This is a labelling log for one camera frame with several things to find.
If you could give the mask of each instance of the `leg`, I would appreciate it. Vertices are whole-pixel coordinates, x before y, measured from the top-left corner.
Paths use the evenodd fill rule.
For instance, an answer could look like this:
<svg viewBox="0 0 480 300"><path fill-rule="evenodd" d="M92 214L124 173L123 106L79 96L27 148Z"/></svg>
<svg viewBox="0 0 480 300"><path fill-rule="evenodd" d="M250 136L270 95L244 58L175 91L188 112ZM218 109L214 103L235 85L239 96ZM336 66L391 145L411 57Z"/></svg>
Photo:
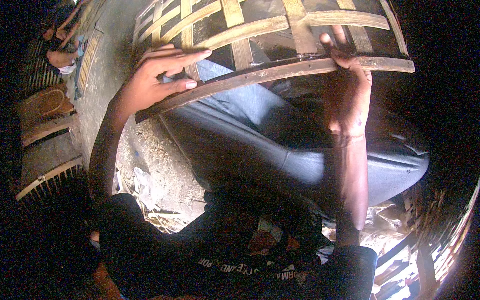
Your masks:
<svg viewBox="0 0 480 300"><path fill-rule="evenodd" d="M208 60L197 65L203 81L232 72ZM290 148L318 147L325 137L314 120L259 84L217 93L203 103Z"/></svg>
<svg viewBox="0 0 480 300"><path fill-rule="evenodd" d="M199 70L202 77L204 68ZM265 117L275 113L278 118ZM312 124L307 122L310 119L302 122L301 116L290 118L289 114L300 115L289 103L255 85L249 90L215 94L161 118L201 179L246 179L323 202L331 196L333 184L331 148L325 142L328 136L312 134L316 142L324 144L318 148L281 144L276 137L295 137L290 132ZM418 181L428 166L428 154L411 124L376 108L371 109L366 134L369 205L375 205ZM296 144L302 146L304 141Z"/></svg>

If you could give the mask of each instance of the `right hand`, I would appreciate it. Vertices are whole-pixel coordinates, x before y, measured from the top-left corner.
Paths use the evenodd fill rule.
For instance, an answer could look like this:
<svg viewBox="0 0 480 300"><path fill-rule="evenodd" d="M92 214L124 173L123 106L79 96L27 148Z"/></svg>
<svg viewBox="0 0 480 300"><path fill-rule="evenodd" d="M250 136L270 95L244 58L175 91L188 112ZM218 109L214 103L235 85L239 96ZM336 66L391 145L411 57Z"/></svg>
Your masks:
<svg viewBox="0 0 480 300"><path fill-rule="evenodd" d="M347 44L341 25L333 25L332 31L337 43ZM319 39L332 59L348 70L324 94L327 127L333 134L363 136L370 106L372 73L362 69L357 57L335 48L328 34L322 33Z"/></svg>
<svg viewBox="0 0 480 300"><path fill-rule="evenodd" d="M57 33L55 34L55 36L63 41L67 37L67 32L65 31L65 29L57 29Z"/></svg>

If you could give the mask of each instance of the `person's hand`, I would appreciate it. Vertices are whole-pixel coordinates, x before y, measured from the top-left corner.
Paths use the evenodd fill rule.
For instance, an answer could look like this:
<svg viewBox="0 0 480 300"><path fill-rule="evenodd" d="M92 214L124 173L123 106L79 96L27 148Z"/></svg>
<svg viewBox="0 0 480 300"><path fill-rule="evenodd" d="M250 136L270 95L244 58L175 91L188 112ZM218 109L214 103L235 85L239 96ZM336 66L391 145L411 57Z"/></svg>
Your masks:
<svg viewBox="0 0 480 300"><path fill-rule="evenodd" d="M50 41L53 37L53 33L55 32L55 30L53 29L53 27L50 27L49 29L47 29L43 34L43 39L46 40L46 41Z"/></svg>
<svg viewBox="0 0 480 300"><path fill-rule="evenodd" d="M63 41L67 37L67 32L65 29L57 29L55 36Z"/></svg>
<svg viewBox="0 0 480 300"><path fill-rule="evenodd" d="M193 54L184 54L167 44L155 51L144 54L133 76L120 89L115 101L120 104L122 112L133 114L146 109L165 97L197 86L192 79L180 79L170 83L160 83L157 76L165 73L171 77L183 70L184 66L203 60L212 54L210 50Z"/></svg>
<svg viewBox="0 0 480 300"><path fill-rule="evenodd" d="M342 26L333 25L332 30L337 43L346 46L347 39ZM362 69L358 58L335 48L328 34L322 33L319 39L332 59L348 70L325 91L327 127L333 134L363 136L370 106L372 73Z"/></svg>

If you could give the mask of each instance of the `black t-shirt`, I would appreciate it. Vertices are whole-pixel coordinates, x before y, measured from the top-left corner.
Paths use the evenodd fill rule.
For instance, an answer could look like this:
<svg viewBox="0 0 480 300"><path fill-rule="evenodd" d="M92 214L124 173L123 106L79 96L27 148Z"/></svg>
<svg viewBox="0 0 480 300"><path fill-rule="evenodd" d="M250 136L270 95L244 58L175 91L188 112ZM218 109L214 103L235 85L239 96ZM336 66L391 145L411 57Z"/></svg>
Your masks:
<svg viewBox="0 0 480 300"><path fill-rule="evenodd" d="M173 235L145 222L131 195L112 196L100 208L100 245L121 293L131 300L369 299L372 249L334 249L304 212L230 196L210 194L206 212Z"/></svg>

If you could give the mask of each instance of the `bamboo cage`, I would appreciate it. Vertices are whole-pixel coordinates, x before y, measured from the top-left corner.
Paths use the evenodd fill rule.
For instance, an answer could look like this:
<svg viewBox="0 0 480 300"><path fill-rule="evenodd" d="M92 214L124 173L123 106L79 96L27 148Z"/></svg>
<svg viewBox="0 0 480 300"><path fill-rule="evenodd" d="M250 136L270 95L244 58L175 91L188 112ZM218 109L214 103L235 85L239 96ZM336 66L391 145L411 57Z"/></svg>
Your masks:
<svg viewBox="0 0 480 300"><path fill-rule="evenodd" d="M242 12L245 0L153 0L141 10L135 18L133 32L135 59L145 49L169 42L187 52L206 48L214 51L231 45L235 72L199 82L194 91L171 96L140 111L136 121L232 88L337 70L337 65L325 55L318 37L313 34L322 26L343 25L365 70L415 71L413 62L408 59L400 25L386 0L312 0L308 1L308 8L304 6L306 0L271 2L280 3L271 14L273 16L251 22L245 21L252 18ZM195 25L218 13L223 14L225 28L212 36L199 37L201 33L194 30ZM289 36L278 35L285 31ZM294 48L296 55L268 63L253 63L250 42L258 39L274 40L276 44ZM395 44L395 49L386 46L391 43ZM200 81L196 64L187 66L185 72Z"/></svg>

